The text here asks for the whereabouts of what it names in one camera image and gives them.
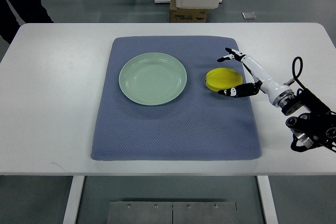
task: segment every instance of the metal plate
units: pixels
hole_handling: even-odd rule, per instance
[[[171,202],[111,201],[107,224],[172,224]]]
[[[111,201],[107,224],[238,224],[235,202]]]
[[[175,202],[174,224],[236,224],[234,202]]]

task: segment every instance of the table leg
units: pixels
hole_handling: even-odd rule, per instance
[[[261,204],[263,205],[266,224],[278,224],[277,213],[275,211],[271,186],[268,176],[257,176]]]
[[[74,176],[69,193],[63,224],[76,224],[77,213],[85,176]]]

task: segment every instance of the white table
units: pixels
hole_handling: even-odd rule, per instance
[[[72,212],[78,207],[84,175],[258,175],[259,182],[266,183],[260,190],[264,201],[263,195],[271,194],[267,177],[260,175],[336,174],[334,152],[324,147],[305,153],[290,149],[287,117],[262,93],[251,97],[263,152],[258,159],[92,160],[94,126],[114,39],[155,35],[234,38],[240,51],[253,56],[279,83],[292,78],[292,60],[301,56],[300,80],[336,109],[336,49],[319,24],[27,24],[0,64],[0,174],[75,175],[65,223],[76,217]],[[268,223],[276,223],[274,206],[264,210]]]

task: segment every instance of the black cable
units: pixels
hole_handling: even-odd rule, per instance
[[[300,61],[300,69],[299,69],[299,73],[298,74],[295,74],[295,64],[296,64],[296,61],[299,60]],[[301,83],[301,81],[299,81],[299,76],[301,75],[302,73],[302,70],[303,70],[303,60],[301,57],[295,57],[295,59],[293,60],[293,63],[292,63],[292,74],[293,74],[293,78],[294,80],[303,88],[303,89],[306,89],[306,87]]]

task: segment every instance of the black fingertip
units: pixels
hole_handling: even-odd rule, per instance
[[[232,53],[232,49],[231,49],[231,48],[226,47],[225,50],[226,50],[227,52],[229,52],[229,53]]]

